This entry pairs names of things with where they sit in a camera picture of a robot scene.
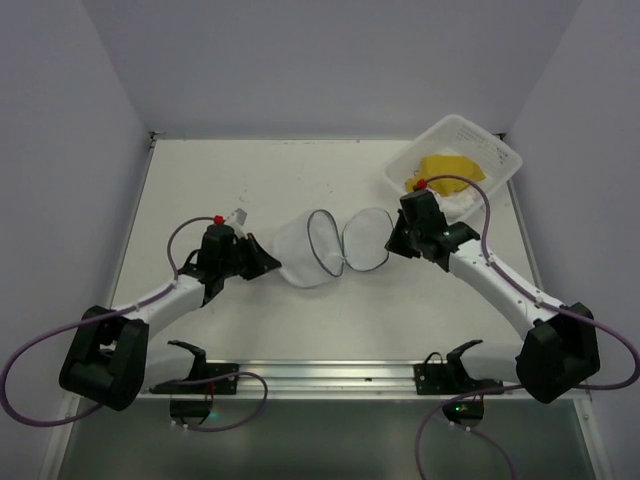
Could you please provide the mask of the yellow bra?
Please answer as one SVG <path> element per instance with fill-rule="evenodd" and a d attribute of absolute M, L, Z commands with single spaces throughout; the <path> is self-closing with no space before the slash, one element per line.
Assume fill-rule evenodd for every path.
<path fill-rule="evenodd" d="M 481 182 L 486 174 L 473 160 L 460 155 L 431 155 L 420 160 L 419 168 L 405 182 L 405 190 L 411 193 L 431 189 L 441 197 L 449 197 L 469 187 L 459 177 Z"/>

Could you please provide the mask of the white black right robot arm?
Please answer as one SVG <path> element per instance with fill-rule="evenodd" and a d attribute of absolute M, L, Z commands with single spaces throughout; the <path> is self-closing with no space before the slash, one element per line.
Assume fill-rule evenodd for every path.
<path fill-rule="evenodd" d="M 520 337 L 517 346 L 477 339 L 450 351 L 444 376 L 458 392 L 512 383 L 549 404 L 599 371 L 595 328 L 580 320 L 590 318 L 590 310 L 567 306 L 525 281 L 488 249 L 483 234 L 464 222 L 448 223 L 431 192 L 401 197 L 386 249 L 423 258 L 463 281 Z"/>

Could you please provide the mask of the white bra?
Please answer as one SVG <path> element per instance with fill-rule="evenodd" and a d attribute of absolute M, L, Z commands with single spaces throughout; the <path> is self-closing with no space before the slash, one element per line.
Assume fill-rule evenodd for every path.
<path fill-rule="evenodd" d="M 451 149 L 441 149 L 437 156 L 435 176 L 454 175 L 474 183 L 481 183 L 486 179 L 484 171 L 469 156 L 455 153 Z M 439 195 L 443 211 L 449 217 L 464 214 L 478 198 L 476 190 L 468 183 L 449 177 L 436 180 L 435 191 Z"/>

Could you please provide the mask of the white mesh laundry bag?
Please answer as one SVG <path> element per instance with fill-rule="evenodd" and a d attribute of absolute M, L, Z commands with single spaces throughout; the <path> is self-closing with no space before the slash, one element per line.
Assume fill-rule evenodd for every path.
<path fill-rule="evenodd" d="M 392 229 L 391 215 L 382 208 L 362 209 L 344 225 L 326 209 L 309 210 L 277 230 L 271 252 L 290 285 L 315 288 L 347 269 L 368 273 L 383 266 Z"/>

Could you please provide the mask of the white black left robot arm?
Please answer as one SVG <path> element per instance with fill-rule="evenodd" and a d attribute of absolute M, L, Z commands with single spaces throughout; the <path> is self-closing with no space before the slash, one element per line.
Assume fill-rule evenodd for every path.
<path fill-rule="evenodd" d="M 144 390 L 203 384 L 203 349 L 171 340 L 167 349 L 153 353 L 150 341 L 207 306 L 227 279 L 250 281 L 281 266 L 253 234 L 226 224 L 208 226 L 199 248 L 174 267 L 171 280 L 155 293 L 120 310 L 94 306 L 84 313 L 59 373 L 60 386 L 122 411 Z"/>

